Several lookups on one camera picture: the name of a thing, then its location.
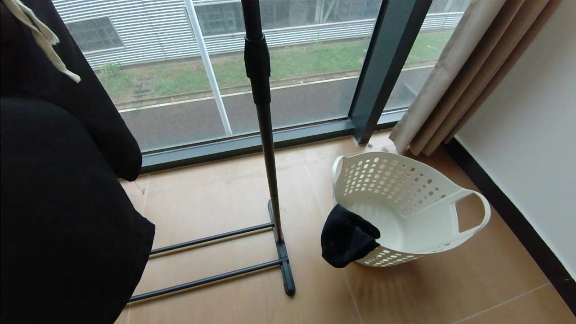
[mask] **white road line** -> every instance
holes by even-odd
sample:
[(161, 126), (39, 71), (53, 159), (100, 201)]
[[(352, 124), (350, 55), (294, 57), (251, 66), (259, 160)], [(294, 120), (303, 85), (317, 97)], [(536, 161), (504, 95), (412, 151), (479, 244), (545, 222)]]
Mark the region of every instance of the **white road line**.
[[(434, 67), (434, 65), (411, 67), (411, 68), (408, 68), (408, 69), (403, 69), (402, 71), (409, 71), (409, 70), (415, 70), (415, 69), (425, 69), (425, 68), (427, 68), (427, 67)], [(296, 87), (296, 86), (312, 85), (312, 84), (320, 84), (320, 83), (326, 83), (326, 82), (349, 80), (349, 79), (353, 79), (353, 78), (357, 78), (357, 77), (358, 77), (358, 76), (349, 76), (349, 77), (341, 77), (341, 78), (336, 78), (336, 79), (318, 80), (318, 81), (312, 81), (312, 82), (306, 82), (306, 83), (297, 83), (297, 84), (290, 84), (290, 85), (275, 86), (275, 87), (270, 88), (270, 90), (280, 90), (280, 89), (294, 88), (294, 87)], [(248, 94), (248, 93), (252, 93), (252, 91), (242, 91), (242, 92), (228, 93), (228, 94), (222, 95), (222, 97), (232, 97), (232, 96), (246, 95), (246, 94)], [(172, 105), (176, 105), (176, 104), (194, 103), (194, 102), (197, 102), (197, 101), (204, 101), (204, 100), (211, 100), (211, 99), (214, 99), (214, 96), (203, 97), (203, 98), (195, 98), (195, 99), (188, 99), (188, 100), (181, 100), (181, 101), (174, 101), (174, 102), (170, 102), (170, 103), (154, 104), (154, 105), (144, 106), (144, 107), (128, 108), (128, 109), (119, 110), (118, 112), (119, 112), (119, 113), (122, 113), (122, 112), (130, 112), (130, 111), (136, 111), (136, 110), (144, 110), (144, 109), (150, 109), (150, 108), (158, 108), (158, 107), (172, 106)]]

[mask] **asphalt road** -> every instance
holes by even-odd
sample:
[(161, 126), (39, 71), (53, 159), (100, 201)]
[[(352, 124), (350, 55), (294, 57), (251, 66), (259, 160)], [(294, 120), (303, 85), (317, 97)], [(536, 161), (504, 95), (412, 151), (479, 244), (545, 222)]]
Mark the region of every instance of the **asphalt road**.
[[(418, 74), (429, 73), (430, 70), (418, 71)], [(403, 72), (399, 81), (405, 82), (398, 82), (386, 105), (387, 109), (409, 104), (414, 98), (413, 86), (405, 86), (410, 79), (421, 80), (422, 77)], [(346, 116), (357, 82), (357, 78), (349, 78), (272, 90), (273, 127)], [(227, 96), (223, 102), (234, 135), (258, 131), (256, 107), (251, 93)], [(142, 151), (202, 142), (226, 135), (214, 99), (152, 106), (121, 112), (121, 115)]]

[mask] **garment rack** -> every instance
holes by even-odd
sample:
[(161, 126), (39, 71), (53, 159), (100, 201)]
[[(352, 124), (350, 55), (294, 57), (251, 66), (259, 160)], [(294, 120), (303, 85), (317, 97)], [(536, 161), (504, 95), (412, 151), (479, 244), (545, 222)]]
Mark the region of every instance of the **garment rack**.
[(264, 152), (264, 164), (266, 166), (266, 175), (268, 177), (268, 188), (270, 190), (270, 200), (268, 201), (268, 212), (270, 222), (252, 227), (238, 229), (236, 231), (221, 233), (206, 238), (196, 239), (188, 242), (174, 244), (171, 246), (154, 249), (150, 255), (164, 253), (167, 251), (177, 250), (183, 247), (194, 246), (206, 242), (229, 238), (245, 233), (259, 231), (266, 228), (272, 228), (278, 259), (249, 266), (216, 276), (191, 281), (185, 284), (176, 285), (156, 291), (135, 295), (130, 298), (129, 302), (136, 302), (156, 296), (165, 295), (192, 287), (208, 284), (211, 282), (240, 276), (242, 274), (280, 266), (282, 279), (284, 280), (284, 290), (289, 296), (296, 292), (294, 277), (290, 268), (290, 261), (286, 251), (286, 242), (282, 233), (280, 222), (280, 206), (278, 202), (278, 181), (276, 179), (276, 165), (274, 159), (274, 140), (272, 139), (272, 119), (270, 115), (270, 53), (266, 45), (266, 38), (262, 33), (262, 23), (260, 21), (260, 3), (258, 0), (241, 0), (242, 12), (244, 15), (244, 25), (246, 27), (246, 38), (244, 41), (244, 64), (246, 65), (246, 75), (250, 78), (252, 86), (252, 96), (256, 104), (258, 114), (258, 125), (260, 127), (260, 138), (262, 139), (262, 151)]

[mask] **beige curtain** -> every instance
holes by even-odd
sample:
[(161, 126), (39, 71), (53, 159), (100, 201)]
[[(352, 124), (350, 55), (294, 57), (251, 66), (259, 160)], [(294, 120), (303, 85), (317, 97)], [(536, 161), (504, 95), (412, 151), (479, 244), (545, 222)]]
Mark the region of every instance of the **beige curtain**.
[(560, 1), (472, 0), (422, 90), (390, 134), (397, 151), (409, 147), (413, 155), (429, 155), (442, 141), (451, 140)]

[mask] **grass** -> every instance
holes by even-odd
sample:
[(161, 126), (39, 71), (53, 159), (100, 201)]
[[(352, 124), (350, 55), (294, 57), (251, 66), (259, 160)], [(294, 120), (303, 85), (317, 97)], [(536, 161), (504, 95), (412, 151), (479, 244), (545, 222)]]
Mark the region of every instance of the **grass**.
[[(437, 59), (452, 31), (421, 33), (408, 55), (406, 64)], [(313, 43), (291, 46), (270, 52), (271, 80), (314, 76), (324, 73), (356, 70), (362, 67), (369, 40), (345, 43)], [(248, 85), (242, 54), (212, 59), (218, 86)], [(210, 83), (201, 60), (169, 63), (163, 66), (121, 69), (109, 63), (100, 70), (100, 81), (114, 102), (133, 100), (132, 88), (141, 78), (153, 80), (153, 93), (148, 97), (173, 96), (209, 91)]]

